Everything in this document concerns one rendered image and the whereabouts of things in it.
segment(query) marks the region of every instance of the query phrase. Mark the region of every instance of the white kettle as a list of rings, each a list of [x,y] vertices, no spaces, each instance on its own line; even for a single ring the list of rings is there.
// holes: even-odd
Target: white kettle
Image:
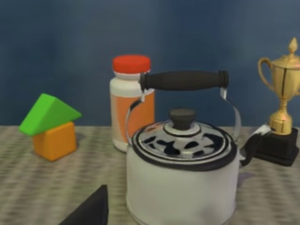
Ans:
[[[141,74],[147,89],[221,88],[226,97],[228,73],[178,71]],[[143,95],[127,113],[144,101]],[[127,208],[140,225],[225,225],[235,211],[240,166],[247,165],[264,135],[265,124],[237,149],[241,122],[235,111],[233,137],[213,125],[196,122],[192,109],[169,112],[170,120],[149,124],[128,139]]]

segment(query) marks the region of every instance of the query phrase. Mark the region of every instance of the green triangular block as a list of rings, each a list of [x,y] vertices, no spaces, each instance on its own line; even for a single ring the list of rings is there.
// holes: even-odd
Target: green triangular block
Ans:
[[[81,117],[80,112],[58,98],[41,94],[21,123],[19,130],[33,136],[79,117]]]

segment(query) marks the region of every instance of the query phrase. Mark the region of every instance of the trophy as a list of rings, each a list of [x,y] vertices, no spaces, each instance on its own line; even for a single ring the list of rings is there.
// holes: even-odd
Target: trophy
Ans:
[[[293,38],[288,55],[272,62],[268,58],[258,61],[259,76],[279,98],[279,109],[270,116],[269,125],[273,133],[263,139],[255,157],[284,166],[291,166],[299,152],[296,146],[298,130],[293,128],[293,120],[287,113],[288,101],[300,95],[300,57],[295,55],[297,48],[297,40]],[[271,71],[271,84],[263,75],[263,63]]]

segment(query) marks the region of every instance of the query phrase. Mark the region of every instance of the blue background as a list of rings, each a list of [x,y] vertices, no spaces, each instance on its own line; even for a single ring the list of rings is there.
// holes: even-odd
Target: blue background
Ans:
[[[150,56],[153,72],[228,70],[243,125],[260,125],[278,99],[257,61],[288,53],[291,38],[300,39],[299,12],[299,0],[0,1],[0,125],[20,124],[42,92],[79,110],[77,125],[110,125],[111,60],[127,53]],[[157,120],[176,106],[215,125],[234,122],[217,89],[157,92]],[[296,126],[299,109],[295,97]]]

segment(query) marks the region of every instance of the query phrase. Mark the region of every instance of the orange cube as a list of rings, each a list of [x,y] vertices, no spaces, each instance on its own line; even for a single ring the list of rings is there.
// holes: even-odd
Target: orange cube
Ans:
[[[32,139],[34,152],[49,161],[64,157],[77,148],[73,122],[47,130]]]

